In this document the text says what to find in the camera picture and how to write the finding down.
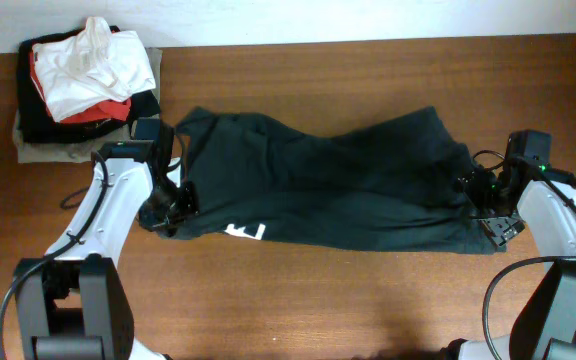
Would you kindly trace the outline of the dark green t-shirt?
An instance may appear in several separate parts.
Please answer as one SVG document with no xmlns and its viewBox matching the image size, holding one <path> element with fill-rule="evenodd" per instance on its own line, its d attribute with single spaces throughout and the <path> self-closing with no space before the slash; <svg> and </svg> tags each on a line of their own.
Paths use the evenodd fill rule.
<svg viewBox="0 0 576 360">
<path fill-rule="evenodd" d="M 176 237 L 210 233 L 375 252 L 492 254 L 456 188 L 473 169 L 426 107 L 334 137 L 259 113 L 198 108 L 178 125 L 199 211 Z"/>
</svg>

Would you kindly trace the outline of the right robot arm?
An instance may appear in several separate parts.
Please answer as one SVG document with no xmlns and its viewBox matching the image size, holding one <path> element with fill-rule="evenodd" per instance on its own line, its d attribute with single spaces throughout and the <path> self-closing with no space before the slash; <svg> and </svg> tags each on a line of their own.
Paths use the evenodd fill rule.
<svg viewBox="0 0 576 360">
<path fill-rule="evenodd" d="M 447 356 L 476 359 L 576 359 L 576 177 L 550 164 L 552 138 L 536 130 L 510 134 L 500 163 L 476 165 L 457 188 L 472 216 L 497 247 L 530 230 L 538 256 L 502 269 L 482 305 L 481 341 L 456 340 Z M 493 337 L 489 312 L 498 283 L 514 270 L 542 264 L 546 273 L 509 334 Z"/>
</svg>

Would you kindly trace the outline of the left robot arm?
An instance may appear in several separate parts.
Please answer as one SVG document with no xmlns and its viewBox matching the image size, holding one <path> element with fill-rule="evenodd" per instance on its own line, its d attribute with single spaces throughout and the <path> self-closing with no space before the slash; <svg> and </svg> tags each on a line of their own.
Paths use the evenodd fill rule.
<svg viewBox="0 0 576 360">
<path fill-rule="evenodd" d="M 173 229 L 197 214 L 194 188 L 181 180 L 179 141 L 159 119 L 141 119 L 133 139 L 91 155 L 92 181 L 62 235 L 40 258 L 23 258 L 0 305 L 14 303 L 26 359 L 158 359 L 137 340 L 117 267 L 133 222 Z"/>
</svg>

